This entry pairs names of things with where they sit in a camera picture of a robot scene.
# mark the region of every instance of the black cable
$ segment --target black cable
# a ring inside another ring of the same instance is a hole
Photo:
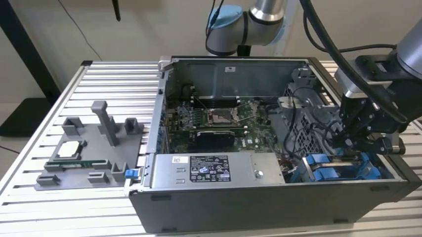
[[[327,142],[328,130],[331,130],[331,131],[330,131],[330,133],[331,133],[331,132],[332,132],[331,127],[332,127],[332,125],[334,125],[335,123],[338,123],[336,120],[332,120],[332,121],[328,123],[327,128],[326,128],[324,131],[323,131],[323,136],[322,136],[322,145],[323,145],[324,149],[330,152],[331,155],[334,155],[334,153],[332,153],[332,150],[330,149],[330,147],[327,146],[327,143],[326,143],[326,142]]]
[[[212,7],[211,7],[209,14],[208,14],[208,20],[207,20],[207,26],[205,26],[205,36],[208,36],[208,24],[209,24],[209,19],[211,19],[211,14],[212,14],[213,7],[215,7],[215,0],[212,0]]]
[[[216,9],[216,11],[215,11],[215,13],[213,13],[213,15],[212,15],[212,18],[211,18],[211,20],[207,22],[205,48],[207,48],[208,37],[209,37],[209,34],[211,34],[212,30],[213,30],[213,29],[212,29],[212,25],[215,24],[215,21],[216,21],[216,19],[217,19],[217,15],[219,15],[219,11],[220,11],[220,9],[221,9],[223,3],[224,3],[224,0],[220,1],[219,6],[217,6],[217,9]]]
[[[378,104],[382,110],[392,117],[392,119],[399,123],[406,123],[406,116],[398,111],[392,103],[390,103],[370,87],[368,83],[360,78],[359,74],[355,72],[354,68],[347,63],[343,55],[338,51],[338,48],[334,45],[334,42],[327,34],[327,31],[322,25],[320,19],[316,15],[312,3],[310,0],[300,0],[300,5],[304,11],[304,14],[308,18],[311,26],[315,30],[315,33],[319,37],[319,40],[334,59],[338,67],[346,74],[351,82],[358,86],[362,92],[368,96],[368,98]]]
[[[322,52],[327,53],[327,50],[315,42],[315,40],[312,38],[312,35],[310,33],[310,29],[308,29],[308,19],[306,17],[304,12],[303,12],[303,29],[304,29],[304,34],[306,34],[312,46],[318,50],[320,50]],[[366,50],[366,49],[371,49],[371,48],[391,48],[391,49],[395,49],[396,45],[394,45],[394,44],[382,44],[382,43],[379,43],[379,44],[368,44],[368,45],[363,45],[363,46],[358,46],[358,47],[343,48],[343,49],[339,49],[338,51],[340,53],[346,53],[346,52]]]
[[[6,148],[6,147],[4,147],[4,146],[0,146],[0,148],[1,148],[1,149],[5,149],[5,150],[8,150],[9,152],[13,152],[13,153],[16,153],[16,154],[20,153],[20,152],[17,152],[17,151],[14,151],[14,150],[12,150],[10,148]]]
[[[81,31],[81,29],[80,29],[80,27],[78,27],[78,25],[77,25],[77,23],[76,23],[73,17],[72,17],[70,14],[68,13],[68,11],[66,11],[66,9],[65,9],[62,3],[61,3],[61,0],[57,0],[57,1],[58,1],[60,5],[61,5],[61,7],[62,7],[62,10],[64,10],[65,14],[68,15],[68,17],[70,18],[72,22],[74,23],[74,26],[77,27],[78,32],[80,32],[81,36],[82,36],[84,39],[85,39],[87,45],[89,46],[89,48],[92,49],[92,51],[93,51],[95,54],[97,55],[99,59],[103,61],[103,58],[100,57],[99,53],[95,51],[93,47],[91,46],[91,44],[89,44],[89,42],[88,42],[88,39],[87,39],[87,37],[85,37],[85,34],[84,34],[84,32]]]

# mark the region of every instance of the motherboard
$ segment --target motherboard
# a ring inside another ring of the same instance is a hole
[[[267,117],[268,105],[259,98],[209,103],[172,102],[165,110],[171,153],[239,152],[275,153],[277,137]]]

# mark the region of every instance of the aluminum extrusion table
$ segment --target aluminum extrusion table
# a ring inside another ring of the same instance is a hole
[[[323,61],[334,75],[336,65]],[[66,116],[99,123],[93,100],[107,100],[116,122],[131,116],[145,124],[139,151],[143,161],[157,90],[156,62],[93,62],[81,66],[45,120],[0,181],[1,236],[153,236],[147,234],[123,188],[37,192],[44,163],[58,143]],[[402,134],[408,166],[422,178],[422,125],[412,122]],[[402,201],[379,205],[355,224],[256,231],[192,234],[192,237],[264,236],[416,236],[422,235],[422,189]]]

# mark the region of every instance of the wall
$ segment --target wall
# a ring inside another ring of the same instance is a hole
[[[0,103],[17,103],[28,97],[44,97],[1,28],[0,52]]]
[[[420,0],[314,0],[312,3],[338,48],[372,43],[395,44],[422,17]],[[304,35],[302,14],[299,7],[283,55],[327,60],[328,55],[314,48]],[[376,49],[344,53],[344,56],[354,58],[362,53],[387,52],[387,49]]]
[[[160,55],[207,55],[204,31],[211,0],[61,0],[105,61],[157,60]],[[255,0],[227,0],[247,9]],[[82,60],[97,60],[57,0],[10,0],[52,76],[62,88]],[[271,56],[273,46],[252,55]]]

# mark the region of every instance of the green circuit board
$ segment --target green circuit board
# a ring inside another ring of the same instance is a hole
[[[204,109],[181,105],[169,112],[171,115],[167,115],[171,124],[169,152],[191,152],[195,132],[229,131],[235,134],[233,145],[221,151],[209,152],[255,151],[256,153],[273,152],[277,156],[280,155],[280,146],[264,107],[252,99],[240,100],[235,108]]]

